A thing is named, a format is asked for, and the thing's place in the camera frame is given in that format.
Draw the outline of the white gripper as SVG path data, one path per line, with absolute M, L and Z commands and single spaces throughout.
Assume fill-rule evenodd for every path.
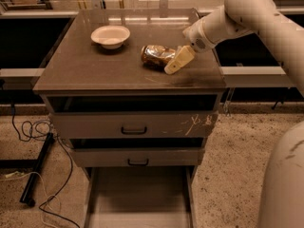
M 168 75 L 176 73 L 193 61 L 196 52 L 203 53 L 216 46 L 215 43 L 207 38 L 206 33 L 203 30 L 202 19 L 186 28 L 182 33 L 189 46 L 179 47 L 175 56 L 165 66 L 164 71 Z

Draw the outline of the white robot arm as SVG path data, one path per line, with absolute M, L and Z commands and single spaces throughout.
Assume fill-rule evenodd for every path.
M 248 32 L 255 33 L 304 95 L 304 29 L 276 8 L 273 0 L 224 0 L 224 5 L 183 31 L 181 47 L 164 71 L 173 74 L 197 52 Z M 268 160 L 257 228 L 304 228 L 304 123 L 291 127 Z

